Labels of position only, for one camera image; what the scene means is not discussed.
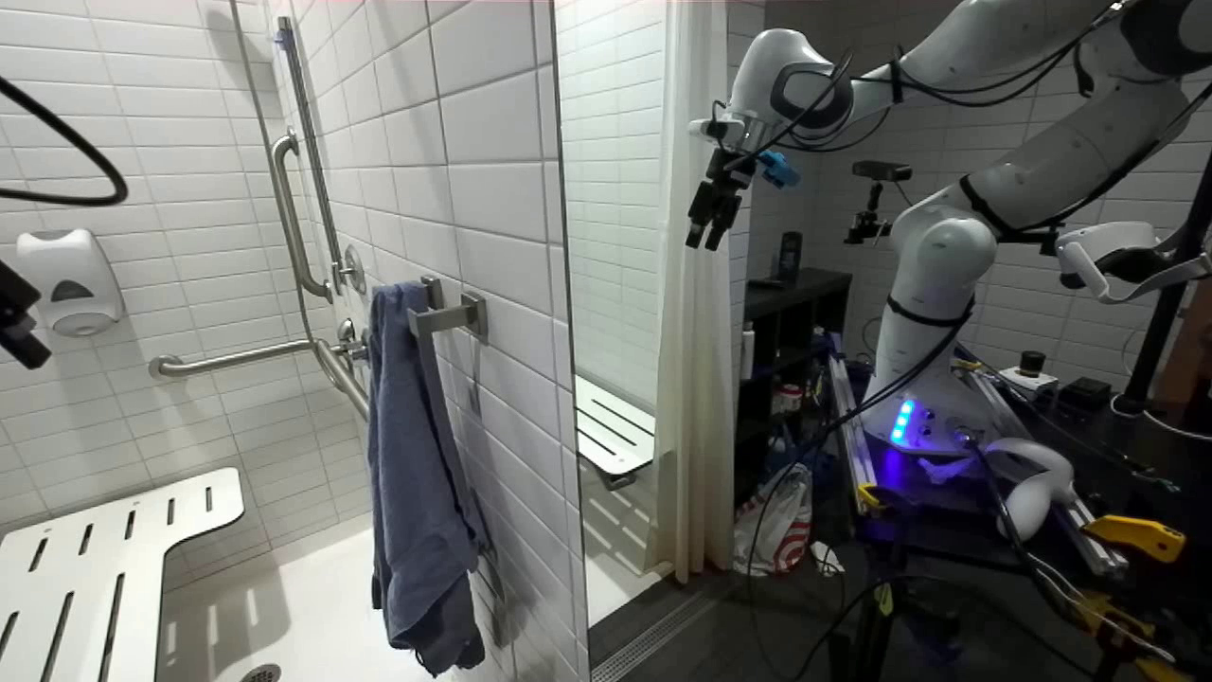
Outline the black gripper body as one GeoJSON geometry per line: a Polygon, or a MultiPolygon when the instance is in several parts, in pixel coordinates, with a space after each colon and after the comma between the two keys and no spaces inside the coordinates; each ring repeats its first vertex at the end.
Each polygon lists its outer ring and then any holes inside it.
{"type": "Polygon", "coordinates": [[[749,189],[749,180],[753,180],[749,152],[716,150],[696,189],[696,218],[718,220],[725,214],[734,214],[744,193],[749,189]]]}

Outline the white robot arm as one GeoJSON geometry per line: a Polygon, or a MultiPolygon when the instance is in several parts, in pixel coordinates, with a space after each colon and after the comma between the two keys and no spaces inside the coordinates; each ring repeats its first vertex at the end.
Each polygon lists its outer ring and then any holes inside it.
{"type": "Polygon", "coordinates": [[[957,175],[891,223],[874,374],[856,422],[869,436],[951,454],[994,428],[951,371],[976,284],[1005,242],[1038,242],[1061,276],[1106,304],[1210,275],[1210,256],[1143,220],[1083,228],[1083,205],[1172,143],[1197,109],[1188,75],[1212,65],[1212,0],[956,0],[907,54],[851,75],[797,26],[749,37],[725,105],[702,123],[716,143],[691,208],[691,241],[718,246],[766,155],[803,152],[907,104],[982,105],[1006,79],[1087,54],[1083,104],[1021,150],[957,175]]]}

